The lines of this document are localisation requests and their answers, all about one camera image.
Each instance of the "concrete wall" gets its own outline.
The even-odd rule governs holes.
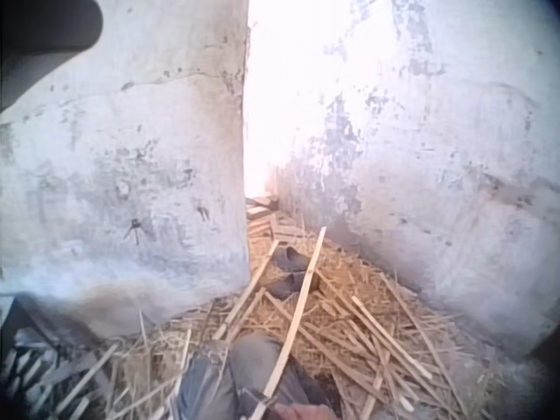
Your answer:
[[[560,320],[555,12],[257,3],[248,144],[269,153],[281,203],[526,353]]]
[[[137,330],[138,309],[159,323],[249,280],[248,6],[99,4],[95,46],[1,114],[0,292],[30,291],[107,336]],[[28,57],[18,77],[59,58]]]

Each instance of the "hand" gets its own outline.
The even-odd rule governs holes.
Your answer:
[[[276,404],[274,411],[282,420],[337,420],[325,405]]]

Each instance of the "weathered white wall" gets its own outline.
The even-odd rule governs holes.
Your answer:
[[[1,115],[0,292],[31,291],[111,335],[137,329],[137,309],[161,322],[249,279],[248,6],[99,3],[98,43]]]
[[[256,0],[249,25],[248,147],[281,203],[527,352],[560,320],[550,6]]]

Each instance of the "person's leg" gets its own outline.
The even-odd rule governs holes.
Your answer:
[[[250,417],[256,401],[245,389],[262,393],[277,363],[282,345],[265,334],[253,333],[238,339],[229,352],[229,362],[239,396],[240,415]],[[274,394],[283,404],[330,406],[319,385],[291,356]]]
[[[228,346],[211,340],[202,344],[183,375],[178,392],[181,420],[237,420],[234,380]]]

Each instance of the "hay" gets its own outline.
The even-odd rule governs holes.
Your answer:
[[[285,217],[282,222],[295,226],[294,222]],[[248,228],[249,232],[252,232],[248,238],[248,245],[253,274],[262,265],[273,243],[270,230],[262,228],[262,222],[259,220],[252,222],[254,225],[258,223],[258,229],[251,229],[251,225]],[[315,234],[301,229],[301,234],[294,236],[290,245],[311,257],[316,240]],[[484,411],[481,408],[487,404],[490,389],[495,382],[492,368],[495,363],[491,363],[491,367],[484,366],[480,351],[476,347],[476,340],[458,329],[452,315],[430,310],[419,301],[414,292],[397,284],[392,278],[383,278],[380,270],[357,255],[339,249],[338,245],[331,241],[325,240],[317,267],[347,301],[351,302],[352,296],[359,297],[382,328],[394,332],[391,334],[392,338],[430,372],[432,379],[426,379],[427,383],[424,385],[419,383],[410,374],[410,366],[399,363],[394,357],[383,367],[377,346],[381,346],[379,350],[382,352],[387,348],[383,343],[373,341],[371,346],[365,345],[363,340],[372,339],[367,326],[345,308],[329,287],[321,284],[320,290],[311,293],[307,298],[301,328],[319,341],[323,348],[328,349],[329,354],[344,361],[347,367],[359,376],[358,379],[366,382],[370,388],[374,387],[376,374],[383,377],[389,373],[393,377],[396,375],[397,380],[393,385],[397,391],[393,393],[408,397],[416,409],[412,415],[414,418],[466,418],[464,411],[471,413],[470,418],[480,417],[479,412]],[[283,274],[285,275],[270,264],[263,272],[255,291],[274,282]],[[268,299],[261,296],[262,293],[257,298],[247,299],[236,319],[227,323],[229,340],[233,336],[255,331],[285,340],[289,321]],[[154,411],[165,405],[172,393],[175,383],[173,379],[182,370],[182,353],[187,331],[192,329],[189,347],[191,353],[199,347],[201,341],[210,339],[224,324],[236,302],[237,297],[218,299],[213,302],[211,313],[209,309],[212,306],[207,304],[151,331],[119,339],[120,349],[113,355],[113,366],[119,368],[115,375],[115,402],[111,412],[120,413],[123,419],[151,418]],[[296,302],[297,296],[292,296],[283,302],[283,308],[289,314],[293,314]],[[357,325],[360,328],[360,336],[364,337],[357,335],[349,326],[351,324]],[[426,345],[426,340],[430,342],[430,346]],[[311,376],[333,373],[341,387],[348,418],[358,418],[356,413],[362,412],[368,398],[368,393],[363,387],[334,366],[325,353],[313,346],[301,333],[297,335],[291,352]],[[446,368],[445,372],[442,372],[441,365]],[[461,376],[464,376],[463,371],[467,365],[477,372],[472,381]],[[476,383],[480,377],[484,380]],[[427,392],[426,386],[429,386],[434,394]],[[399,417],[410,418],[411,415],[404,412],[403,406],[393,401],[388,381],[381,382],[378,392],[383,396],[383,400],[391,402],[392,405],[377,403],[373,418],[380,410],[389,417],[395,412]],[[410,398],[411,394],[418,401]],[[105,409],[103,403],[99,416],[94,417],[104,418]]]

